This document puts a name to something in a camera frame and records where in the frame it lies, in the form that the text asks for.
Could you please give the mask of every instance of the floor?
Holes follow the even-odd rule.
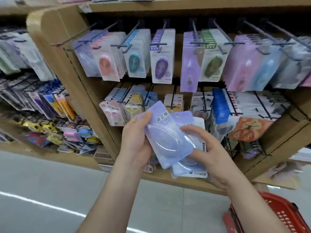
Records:
[[[311,226],[311,166],[298,191],[271,188],[295,202]],[[0,232],[75,232],[108,173],[0,153]],[[128,233],[225,233],[226,196],[141,180]]]

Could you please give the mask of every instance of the red shopping basket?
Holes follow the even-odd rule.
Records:
[[[259,192],[259,194],[292,233],[311,233],[296,204],[272,193]],[[229,212],[226,212],[222,219],[228,233],[244,233],[232,204],[230,205]]]

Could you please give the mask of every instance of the hand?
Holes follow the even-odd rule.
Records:
[[[243,175],[235,165],[220,142],[201,127],[187,125],[180,128],[184,132],[194,132],[206,141],[207,153],[194,149],[188,157],[193,158],[206,166],[212,182],[220,189],[227,190],[229,184]]]
[[[144,168],[151,157],[151,145],[145,136],[144,127],[151,119],[152,112],[147,111],[138,121],[136,115],[123,128],[119,157],[126,157],[129,165]]]

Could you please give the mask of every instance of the price tag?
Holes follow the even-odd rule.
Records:
[[[79,8],[80,8],[84,13],[92,13],[92,9],[90,8],[89,4],[79,5]]]

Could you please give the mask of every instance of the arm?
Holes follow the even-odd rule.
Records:
[[[208,153],[195,149],[189,157],[204,163],[213,183],[227,192],[245,233],[290,232],[215,137],[194,125],[181,129],[195,132],[206,141]]]
[[[124,127],[120,154],[78,233],[126,232],[142,171],[151,156],[151,146],[143,132],[151,115],[146,112]]]

